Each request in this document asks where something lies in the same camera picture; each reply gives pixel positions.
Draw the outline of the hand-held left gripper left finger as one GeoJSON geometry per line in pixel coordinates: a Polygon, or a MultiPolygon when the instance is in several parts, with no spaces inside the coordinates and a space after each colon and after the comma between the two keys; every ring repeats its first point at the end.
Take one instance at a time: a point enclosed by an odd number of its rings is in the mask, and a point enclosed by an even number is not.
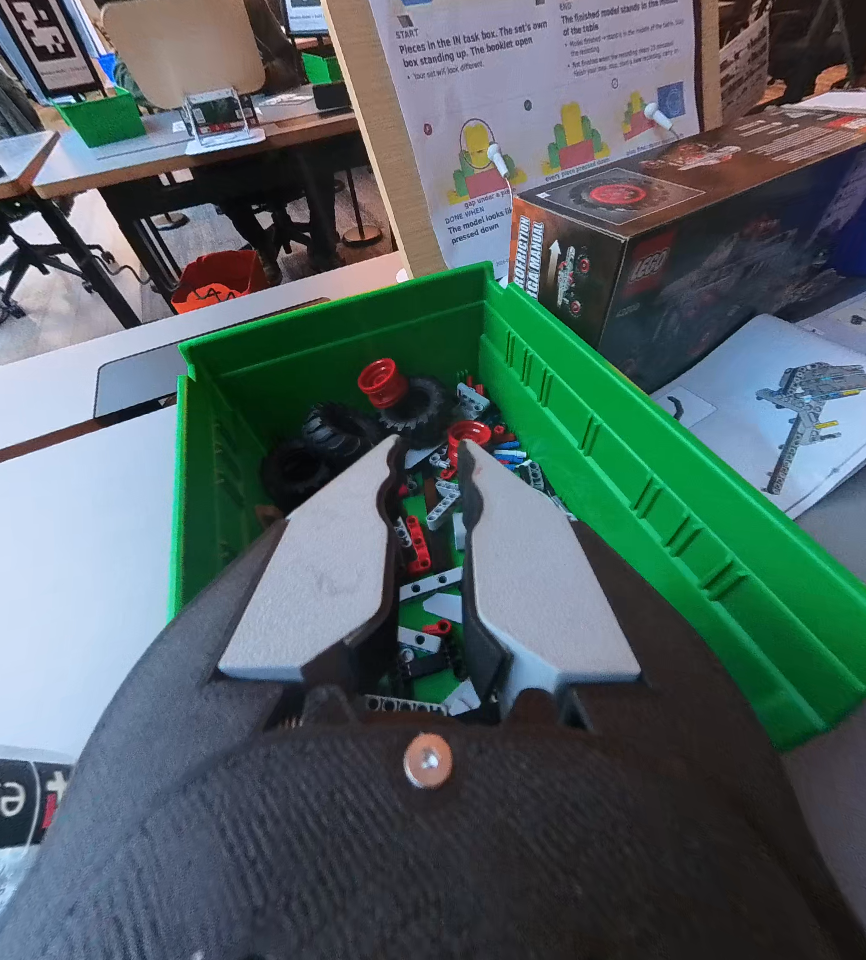
{"type": "Polygon", "coordinates": [[[389,654],[401,446],[385,438],[287,517],[219,659],[225,677],[355,693],[389,654]]]}

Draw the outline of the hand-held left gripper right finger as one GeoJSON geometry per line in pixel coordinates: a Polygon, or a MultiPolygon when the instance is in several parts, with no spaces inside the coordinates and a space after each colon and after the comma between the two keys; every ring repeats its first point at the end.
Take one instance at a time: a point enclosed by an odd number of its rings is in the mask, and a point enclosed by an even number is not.
{"type": "Polygon", "coordinates": [[[631,684],[641,666],[567,514],[472,440],[458,444],[465,663],[509,716],[525,691],[631,684]]]}

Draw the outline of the green plastic bin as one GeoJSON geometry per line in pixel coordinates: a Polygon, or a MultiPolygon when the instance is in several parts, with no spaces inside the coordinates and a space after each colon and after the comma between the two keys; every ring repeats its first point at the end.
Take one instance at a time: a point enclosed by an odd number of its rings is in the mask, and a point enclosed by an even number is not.
{"type": "Polygon", "coordinates": [[[356,379],[485,386],[571,512],[696,627],[775,746],[866,700],[866,585],[527,294],[471,266],[183,343],[169,616],[260,534],[261,459],[314,402],[358,408],[356,379]]]}

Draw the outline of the pile of lego pieces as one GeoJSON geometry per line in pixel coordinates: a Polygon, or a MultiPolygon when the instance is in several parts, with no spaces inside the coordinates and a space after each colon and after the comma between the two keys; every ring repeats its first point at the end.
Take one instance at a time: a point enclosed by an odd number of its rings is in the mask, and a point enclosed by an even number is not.
{"type": "MultiPolygon", "coordinates": [[[[535,462],[513,434],[491,413],[491,401],[472,377],[458,385],[460,413],[451,412],[448,426],[476,420],[488,425],[492,437],[487,453],[518,478],[546,494],[571,522],[567,508],[535,462]]],[[[455,460],[447,448],[447,430],[438,446],[408,449],[399,487],[393,499],[393,529],[400,543],[407,584],[401,604],[424,603],[427,617],[436,621],[399,626],[395,666],[367,695],[367,706],[378,712],[428,711],[467,719],[496,720],[494,700],[483,702],[474,689],[465,663],[462,597],[465,528],[455,460]]],[[[264,524],[283,512],[272,503],[257,509],[264,524]]]]}

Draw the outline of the black lego tyre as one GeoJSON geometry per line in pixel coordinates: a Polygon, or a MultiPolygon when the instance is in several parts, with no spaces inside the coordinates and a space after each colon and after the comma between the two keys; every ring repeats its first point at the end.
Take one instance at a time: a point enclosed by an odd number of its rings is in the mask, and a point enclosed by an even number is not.
{"type": "Polygon", "coordinates": [[[340,472],[386,438],[379,422],[335,402],[313,404],[300,428],[307,451],[340,472]]]}
{"type": "Polygon", "coordinates": [[[453,409],[451,396],[435,377],[415,376],[408,380],[402,400],[378,414],[379,425],[388,435],[403,439],[412,450],[440,445],[453,409]]]}
{"type": "Polygon", "coordinates": [[[271,503],[289,514],[332,479],[329,466],[298,439],[271,449],[259,468],[260,482],[271,503]]]}

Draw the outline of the black lego set box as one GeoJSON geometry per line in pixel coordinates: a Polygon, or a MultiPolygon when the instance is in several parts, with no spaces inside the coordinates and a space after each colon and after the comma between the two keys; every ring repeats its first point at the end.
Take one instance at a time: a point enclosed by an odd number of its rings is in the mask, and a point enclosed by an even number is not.
{"type": "Polygon", "coordinates": [[[772,107],[513,199],[509,283],[647,393],[830,288],[866,111],[772,107]]]}

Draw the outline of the open instruction booklet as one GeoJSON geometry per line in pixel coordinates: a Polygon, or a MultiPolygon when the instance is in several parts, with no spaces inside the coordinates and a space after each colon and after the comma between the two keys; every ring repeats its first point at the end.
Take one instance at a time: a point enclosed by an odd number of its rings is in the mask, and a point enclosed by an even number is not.
{"type": "Polygon", "coordinates": [[[866,465],[866,291],[755,316],[651,397],[794,520],[866,465]]]}

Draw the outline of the orange bucket on floor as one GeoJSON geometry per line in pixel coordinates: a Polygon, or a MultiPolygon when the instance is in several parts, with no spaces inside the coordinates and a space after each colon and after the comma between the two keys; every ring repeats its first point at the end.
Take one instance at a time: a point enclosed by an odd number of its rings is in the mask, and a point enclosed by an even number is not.
{"type": "Polygon", "coordinates": [[[182,268],[170,305],[178,314],[269,289],[261,259],[252,249],[216,251],[182,268]]]}

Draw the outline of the black office chair base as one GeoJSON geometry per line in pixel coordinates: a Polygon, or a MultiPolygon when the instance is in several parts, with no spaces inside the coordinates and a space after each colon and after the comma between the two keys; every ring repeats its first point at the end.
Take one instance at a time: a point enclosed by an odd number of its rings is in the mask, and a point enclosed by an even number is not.
{"type": "Polygon", "coordinates": [[[6,285],[2,291],[8,298],[12,298],[19,283],[30,270],[38,271],[43,276],[51,271],[65,273],[77,279],[88,294],[93,293],[91,282],[81,270],[62,259],[72,256],[61,244],[31,243],[12,228],[8,231],[8,238],[14,246],[14,251],[0,263],[0,278],[6,278],[6,285]]]}

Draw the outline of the wooden divider board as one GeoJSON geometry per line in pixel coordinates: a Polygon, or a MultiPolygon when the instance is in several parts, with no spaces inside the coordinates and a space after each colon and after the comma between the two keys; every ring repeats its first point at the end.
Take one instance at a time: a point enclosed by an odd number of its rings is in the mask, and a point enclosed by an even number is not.
{"type": "MultiPolygon", "coordinates": [[[[322,6],[404,268],[411,278],[424,277],[451,268],[445,265],[431,224],[411,140],[379,41],[370,2],[378,1],[330,1],[323,2],[322,6]]],[[[688,2],[699,3],[696,21],[699,42],[696,91],[701,112],[699,133],[722,123],[719,4],[714,1],[688,2]]],[[[678,137],[687,135],[672,134],[655,147],[667,145],[678,137]]]]}

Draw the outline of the long grey desk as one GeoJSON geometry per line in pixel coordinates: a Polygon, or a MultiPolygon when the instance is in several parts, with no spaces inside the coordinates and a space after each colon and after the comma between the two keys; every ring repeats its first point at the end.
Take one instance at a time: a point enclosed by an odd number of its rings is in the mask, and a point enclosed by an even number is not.
{"type": "Polygon", "coordinates": [[[70,128],[55,141],[32,190],[44,201],[99,191],[152,286],[168,302],[179,268],[164,243],[153,239],[143,224],[159,213],[218,204],[221,191],[191,180],[166,183],[165,177],[254,157],[284,156],[296,161],[301,182],[315,190],[317,179],[330,175],[332,181],[341,172],[369,166],[351,107],[318,111],[313,99],[296,104],[260,101],[257,95],[249,98],[258,124],[246,140],[205,152],[187,153],[191,139],[174,130],[182,122],[176,110],[146,116],[142,136],[100,148],[87,147],[70,128]]]}

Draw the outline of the clear acrylic sign holder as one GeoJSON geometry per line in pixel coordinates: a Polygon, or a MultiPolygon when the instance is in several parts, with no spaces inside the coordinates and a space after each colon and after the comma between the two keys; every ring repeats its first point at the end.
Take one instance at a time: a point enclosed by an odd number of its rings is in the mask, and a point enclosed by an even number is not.
{"type": "Polygon", "coordinates": [[[191,132],[186,146],[188,156],[266,139],[251,99],[234,88],[187,93],[180,112],[191,132]]]}

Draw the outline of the printed instruction poster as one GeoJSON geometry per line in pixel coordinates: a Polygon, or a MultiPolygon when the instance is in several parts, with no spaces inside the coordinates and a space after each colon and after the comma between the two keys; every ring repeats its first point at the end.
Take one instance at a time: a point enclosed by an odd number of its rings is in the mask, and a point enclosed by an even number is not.
{"type": "Polygon", "coordinates": [[[505,277],[513,193],[700,130],[698,2],[369,6],[447,268],[505,277]]]}

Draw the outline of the small green bin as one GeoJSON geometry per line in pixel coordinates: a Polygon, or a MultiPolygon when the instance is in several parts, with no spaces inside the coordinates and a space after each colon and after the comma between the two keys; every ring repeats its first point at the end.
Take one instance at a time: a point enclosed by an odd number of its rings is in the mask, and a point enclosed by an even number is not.
{"type": "Polygon", "coordinates": [[[121,87],[97,100],[51,101],[64,123],[91,149],[146,135],[134,96],[121,87]]]}

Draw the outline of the black white marker sign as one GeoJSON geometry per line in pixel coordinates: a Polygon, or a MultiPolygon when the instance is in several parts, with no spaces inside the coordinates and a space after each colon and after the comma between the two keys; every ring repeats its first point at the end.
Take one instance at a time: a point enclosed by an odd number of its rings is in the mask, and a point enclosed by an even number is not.
{"type": "Polygon", "coordinates": [[[103,90],[64,2],[0,1],[0,27],[46,99],[103,90]]]}

